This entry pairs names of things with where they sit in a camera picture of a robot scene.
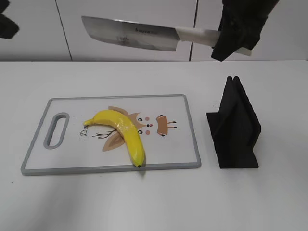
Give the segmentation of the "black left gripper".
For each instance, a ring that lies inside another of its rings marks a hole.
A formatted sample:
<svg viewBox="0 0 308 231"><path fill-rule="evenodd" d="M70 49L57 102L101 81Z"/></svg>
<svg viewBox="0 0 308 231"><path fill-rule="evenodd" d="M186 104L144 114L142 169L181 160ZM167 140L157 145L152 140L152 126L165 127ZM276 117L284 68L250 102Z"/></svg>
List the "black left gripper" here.
<svg viewBox="0 0 308 231"><path fill-rule="evenodd" d="M19 25L3 14L9 5L8 0L0 1L0 37L2 39L12 39L19 31Z"/></svg>

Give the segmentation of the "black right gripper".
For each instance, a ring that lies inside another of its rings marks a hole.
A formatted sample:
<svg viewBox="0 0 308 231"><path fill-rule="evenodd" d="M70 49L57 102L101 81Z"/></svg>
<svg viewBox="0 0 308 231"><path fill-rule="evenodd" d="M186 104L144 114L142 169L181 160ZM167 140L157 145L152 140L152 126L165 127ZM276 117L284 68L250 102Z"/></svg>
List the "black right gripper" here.
<svg viewBox="0 0 308 231"><path fill-rule="evenodd" d="M278 0L223 0L220 36L211 57L224 61L239 48L252 50Z"/></svg>

